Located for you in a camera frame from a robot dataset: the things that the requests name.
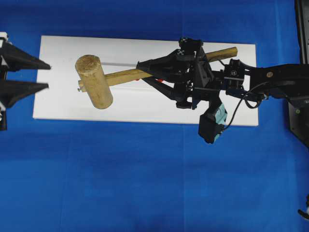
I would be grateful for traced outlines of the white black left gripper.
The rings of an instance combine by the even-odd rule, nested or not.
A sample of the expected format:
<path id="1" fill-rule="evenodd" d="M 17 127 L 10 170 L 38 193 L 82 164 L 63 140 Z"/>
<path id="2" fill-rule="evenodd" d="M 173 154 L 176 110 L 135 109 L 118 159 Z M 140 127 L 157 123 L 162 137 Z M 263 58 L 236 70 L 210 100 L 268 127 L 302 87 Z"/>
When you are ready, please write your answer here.
<path id="1" fill-rule="evenodd" d="M 8 34 L 0 33 L 0 130 L 7 130 L 7 108 L 17 101 L 49 88 L 47 83 L 6 81 L 7 72 L 50 70 L 51 66 L 8 42 Z"/>

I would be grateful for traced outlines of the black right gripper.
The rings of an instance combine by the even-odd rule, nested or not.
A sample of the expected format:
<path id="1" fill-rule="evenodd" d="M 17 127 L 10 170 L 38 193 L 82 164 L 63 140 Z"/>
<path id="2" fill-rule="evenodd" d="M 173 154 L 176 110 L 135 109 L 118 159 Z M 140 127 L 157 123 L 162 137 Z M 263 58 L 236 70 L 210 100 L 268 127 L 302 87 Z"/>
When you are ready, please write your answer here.
<path id="1" fill-rule="evenodd" d="M 210 109 L 218 109 L 222 104 L 220 89 L 215 85 L 215 75 L 210 63 L 223 59 L 223 51 L 205 53 L 203 42 L 190 38 L 180 38 L 178 55 L 186 57 L 188 70 L 184 74 L 185 84 L 176 84 L 175 87 L 184 92 L 159 82 L 154 77 L 144 78 L 144 82 L 152 86 L 168 99 L 176 101 L 176 107 L 181 109 L 196 109 L 200 101 L 207 101 Z M 136 68 L 154 76 L 179 76 L 177 54 L 138 62 Z"/>

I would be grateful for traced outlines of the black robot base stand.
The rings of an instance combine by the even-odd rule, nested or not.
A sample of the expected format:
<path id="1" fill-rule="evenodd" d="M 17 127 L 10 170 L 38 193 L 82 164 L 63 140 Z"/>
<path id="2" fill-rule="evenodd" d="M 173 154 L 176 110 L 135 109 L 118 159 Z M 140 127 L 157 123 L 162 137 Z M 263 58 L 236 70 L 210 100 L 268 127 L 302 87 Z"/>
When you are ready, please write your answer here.
<path id="1" fill-rule="evenodd" d="M 289 128 L 305 146 L 309 146 L 309 2 L 296 0 L 295 13 L 301 64 L 295 68 L 298 92 L 288 104 Z"/>

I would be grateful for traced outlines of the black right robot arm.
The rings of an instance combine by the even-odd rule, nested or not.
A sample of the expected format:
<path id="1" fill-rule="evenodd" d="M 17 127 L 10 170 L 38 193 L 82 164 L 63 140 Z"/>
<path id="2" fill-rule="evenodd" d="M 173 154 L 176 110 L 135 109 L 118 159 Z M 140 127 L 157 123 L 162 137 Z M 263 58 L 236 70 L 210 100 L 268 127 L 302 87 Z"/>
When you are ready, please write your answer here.
<path id="1" fill-rule="evenodd" d="M 309 66 L 285 64 L 256 68 L 232 55 L 206 55 L 201 40 L 180 38 L 179 49 L 167 56 L 138 62 L 150 75 L 145 82 L 182 109 L 196 109 L 200 101 L 220 103 L 219 94 L 260 104 L 269 96 L 286 99 L 294 107 L 309 105 Z"/>

